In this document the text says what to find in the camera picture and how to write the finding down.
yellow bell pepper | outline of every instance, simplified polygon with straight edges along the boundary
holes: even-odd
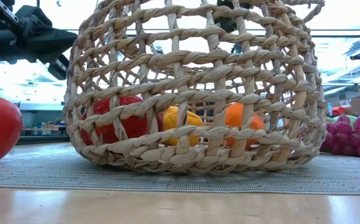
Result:
[[[165,131],[177,127],[177,116],[178,116],[178,107],[171,106],[169,107],[163,115],[163,129]],[[203,126],[203,121],[200,117],[191,111],[187,111],[188,125]],[[166,146],[176,146],[180,138],[170,138],[167,141],[163,142]],[[199,137],[192,136],[190,137],[190,146],[199,144]]]

wicker basket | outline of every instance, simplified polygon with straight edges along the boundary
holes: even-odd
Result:
[[[305,23],[321,11],[324,1],[232,0],[233,10],[207,0],[197,8],[161,1],[161,8],[143,9],[148,0],[105,0],[80,26],[64,107],[67,131],[80,155],[130,170],[210,174],[293,169],[319,155],[326,136],[326,101],[315,44]],[[239,1],[261,9],[264,17],[240,8]],[[316,8],[304,19],[288,6],[308,3]],[[178,28],[177,20],[185,16],[206,18],[206,28]],[[143,23],[155,17],[167,17],[170,31],[145,33]],[[217,17],[234,18],[240,35],[227,34],[214,24]],[[248,33],[244,20],[264,27],[265,36]],[[132,24],[137,35],[128,37]],[[190,37],[203,38],[209,52],[180,50],[180,40]],[[172,51],[158,54],[153,46],[157,40],[171,40]],[[223,42],[239,43],[242,53],[222,50],[218,46]],[[118,52],[123,60],[118,60]],[[143,102],[119,106],[120,96],[135,95]],[[93,102],[101,99],[110,99],[110,111],[94,115]],[[224,116],[234,102],[244,104],[242,127],[230,128]],[[177,128],[158,132],[156,114],[172,105],[178,106]],[[188,110],[203,110],[205,125],[187,125]],[[266,129],[249,129],[254,113],[264,118]],[[121,119],[144,115],[149,134],[128,139]],[[279,119],[283,126],[277,125]],[[96,127],[112,124],[119,141],[104,144]],[[91,145],[85,144],[82,130],[90,135]],[[200,144],[190,147],[190,136],[199,136]],[[226,146],[228,137],[236,140],[232,148]],[[168,138],[180,140],[176,146],[164,146]],[[259,144],[245,148],[247,139]]]

gray mat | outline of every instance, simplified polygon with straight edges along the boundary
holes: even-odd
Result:
[[[360,158],[319,156],[297,170],[222,177],[141,174],[101,167],[79,156],[72,147],[53,145],[37,152],[15,149],[0,160],[0,187],[360,195]]]

table surface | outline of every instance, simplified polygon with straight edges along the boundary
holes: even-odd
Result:
[[[360,196],[0,188],[4,223],[360,224]]]

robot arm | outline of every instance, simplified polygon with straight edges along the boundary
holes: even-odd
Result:
[[[15,64],[26,59],[49,63],[48,71],[59,80],[66,79],[68,50],[77,35],[52,27],[39,7],[22,6],[15,14],[15,0],[0,0],[0,62]]]

